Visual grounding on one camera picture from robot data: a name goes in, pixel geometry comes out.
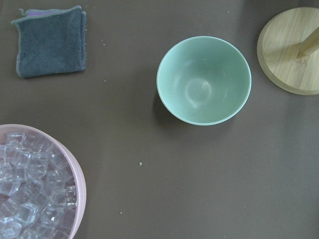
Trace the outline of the wooden cup tree stand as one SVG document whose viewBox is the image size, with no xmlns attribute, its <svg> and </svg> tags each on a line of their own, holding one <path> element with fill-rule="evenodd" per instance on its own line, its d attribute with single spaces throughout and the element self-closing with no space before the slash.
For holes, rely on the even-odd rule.
<svg viewBox="0 0 319 239">
<path fill-rule="evenodd" d="M 259 64 L 275 85 L 298 95 L 319 93 L 319 10 L 298 7 L 273 17 L 257 42 Z"/>
</svg>

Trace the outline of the clear ice cubes pile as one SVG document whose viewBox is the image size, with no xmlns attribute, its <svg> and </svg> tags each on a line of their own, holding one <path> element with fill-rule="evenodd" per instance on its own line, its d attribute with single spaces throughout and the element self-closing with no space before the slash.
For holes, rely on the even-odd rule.
<svg viewBox="0 0 319 239">
<path fill-rule="evenodd" d="M 75 179 L 62 151 L 40 134 L 9 132 L 0 146 L 0 237 L 67 239 Z"/>
</svg>

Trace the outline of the pink bowl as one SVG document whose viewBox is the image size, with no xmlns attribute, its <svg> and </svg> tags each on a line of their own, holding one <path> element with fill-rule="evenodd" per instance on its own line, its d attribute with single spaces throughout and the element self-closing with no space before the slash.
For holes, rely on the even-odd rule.
<svg viewBox="0 0 319 239">
<path fill-rule="evenodd" d="M 86 200 L 87 200 L 87 189 L 86 189 L 85 177 L 77 159 L 71 153 L 71 151 L 67 147 L 65 147 L 62 143 L 60 143 L 55 138 L 51 137 L 45 132 L 42 132 L 39 129 L 33 128 L 31 126 L 27 126 L 27 125 L 22 125 L 22 124 L 1 124 L 0 125 L 0 142 L 1 143 L 5 143 L 6 134 L 8 132 L 25 132 L 25 133 L 32 133 L 35 135 L 37 134 L 42 135 L 48 140 L 50 140 L 65 156 L 72 170 L 76 189 L 77 189 L 76 213 L 75 213 L 74 222 L 68 237 L 69 239 L 73 239 L 82 222 L 84 212 L 85 212 L 85 207 L 86 207 Z"/>
</svg>

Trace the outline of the green bowl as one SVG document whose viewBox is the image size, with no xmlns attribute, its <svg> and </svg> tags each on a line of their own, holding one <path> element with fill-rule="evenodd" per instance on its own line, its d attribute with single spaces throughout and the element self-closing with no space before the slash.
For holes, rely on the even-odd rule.
<svg viewBox="0 0 319 239">
<path fill-rule="evenodd" d="M 243 54 L 212 36 L 179 42 L 157 71 L 161 102 L 173 116 L 193 125 L 215 125 L 235 116 L 247 102 L 251 85 Z"/>
</svg>

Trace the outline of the grey folded cloth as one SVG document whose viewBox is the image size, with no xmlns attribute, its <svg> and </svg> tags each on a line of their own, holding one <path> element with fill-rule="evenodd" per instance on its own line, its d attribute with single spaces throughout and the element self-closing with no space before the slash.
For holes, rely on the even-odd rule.
<svg viewBox="0 0 319 239">
<path fill-rule="evenodd" d="M 28 9 L 11 23 L 18 31 L 16 72 L 21 78 L 64 74 L 86 69 L 86 12 Z"/>
</svg>

